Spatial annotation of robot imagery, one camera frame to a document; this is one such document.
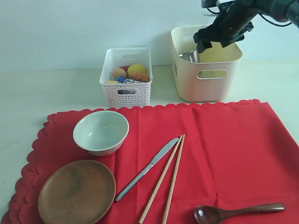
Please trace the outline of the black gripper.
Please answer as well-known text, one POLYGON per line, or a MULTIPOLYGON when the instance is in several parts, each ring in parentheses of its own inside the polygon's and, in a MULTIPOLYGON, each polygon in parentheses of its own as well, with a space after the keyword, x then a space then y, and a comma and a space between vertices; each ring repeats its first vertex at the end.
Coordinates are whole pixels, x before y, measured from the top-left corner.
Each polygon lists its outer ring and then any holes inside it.
POLYGON ((223 0, 214 22, 198 30, 193 39, 198 53, 212 48, 211 42, 220 42, 223 48, 244 39, 244 33, 251 30, 251 20, 258 14, 254 0, 223 0))

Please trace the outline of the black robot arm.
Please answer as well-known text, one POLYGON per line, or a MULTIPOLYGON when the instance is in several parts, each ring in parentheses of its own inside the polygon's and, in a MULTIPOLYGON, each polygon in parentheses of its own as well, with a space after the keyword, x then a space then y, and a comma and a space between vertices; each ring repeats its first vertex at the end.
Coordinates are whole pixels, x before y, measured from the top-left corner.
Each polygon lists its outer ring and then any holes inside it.
POLYGON ((251 20, 258 14, 299 26, 297 0, 203 0, 201 7, 217 7, 219 11, 211 25, 194 34, 198 53, 211 48, 212 42, 219 42, 225 48, 244 40, 244 34, 254 28, 251 20))

